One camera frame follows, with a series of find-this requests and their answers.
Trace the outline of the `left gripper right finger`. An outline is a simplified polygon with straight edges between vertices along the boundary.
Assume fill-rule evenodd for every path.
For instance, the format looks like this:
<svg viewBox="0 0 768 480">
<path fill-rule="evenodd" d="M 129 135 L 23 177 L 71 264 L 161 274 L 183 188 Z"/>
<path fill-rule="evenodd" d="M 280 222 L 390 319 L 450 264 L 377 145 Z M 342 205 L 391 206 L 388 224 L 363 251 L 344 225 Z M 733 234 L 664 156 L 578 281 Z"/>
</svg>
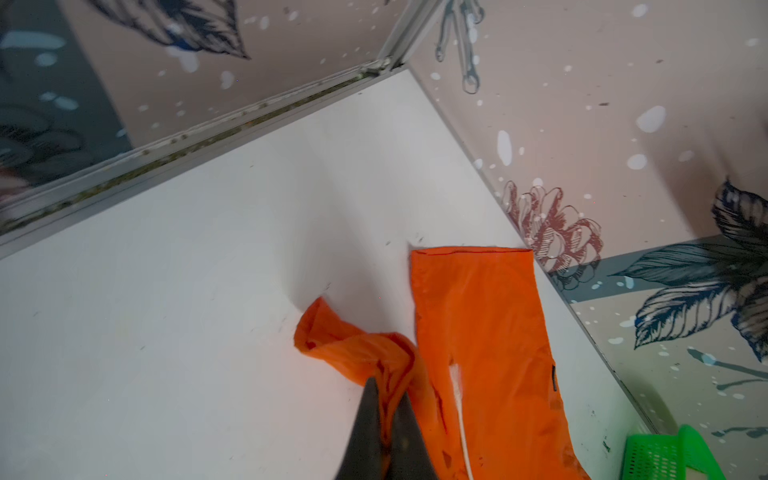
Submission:
<svg viewBox="0 0 768 480">
<path fill-rule="evenodd" d="M 415 417 L 409 395 L 404 394 L 391 426 L 387 480 L 437 480 L 437 474 Z"/>
</svg>

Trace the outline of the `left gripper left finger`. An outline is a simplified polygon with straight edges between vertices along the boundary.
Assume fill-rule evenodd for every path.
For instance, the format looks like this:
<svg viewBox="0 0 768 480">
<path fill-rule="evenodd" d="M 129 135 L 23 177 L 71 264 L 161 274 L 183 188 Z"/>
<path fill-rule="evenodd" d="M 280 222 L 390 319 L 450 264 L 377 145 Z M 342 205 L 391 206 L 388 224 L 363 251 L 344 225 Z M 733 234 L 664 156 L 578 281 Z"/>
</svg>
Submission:
<svg viewBox="0 0 768 480">
<path fill-rule="evenodd" d="M 376 380 L 369 378 L 350 433 L 336 480 L 380 480 L 383 478 L 383 447 L 379 394 Z"/>
</svg>

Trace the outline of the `orange shorts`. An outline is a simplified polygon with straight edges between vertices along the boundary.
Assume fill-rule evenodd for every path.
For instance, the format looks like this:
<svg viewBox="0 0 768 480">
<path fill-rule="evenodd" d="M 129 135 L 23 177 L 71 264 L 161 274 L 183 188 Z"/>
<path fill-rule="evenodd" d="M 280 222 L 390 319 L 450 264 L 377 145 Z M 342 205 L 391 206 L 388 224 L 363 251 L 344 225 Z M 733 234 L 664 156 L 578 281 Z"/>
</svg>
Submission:
<svg viewBox="0 0 768 480">
<path fill-rule="evenodd" d="M 379 394 L 383 478 L 408 394 L 438 479 L 583 479 L 569 434 L 530 250 L 439 247 L 410 254 L 415 338 L 368 333 L 323 298 L 294 345 Z"/>
</svg>

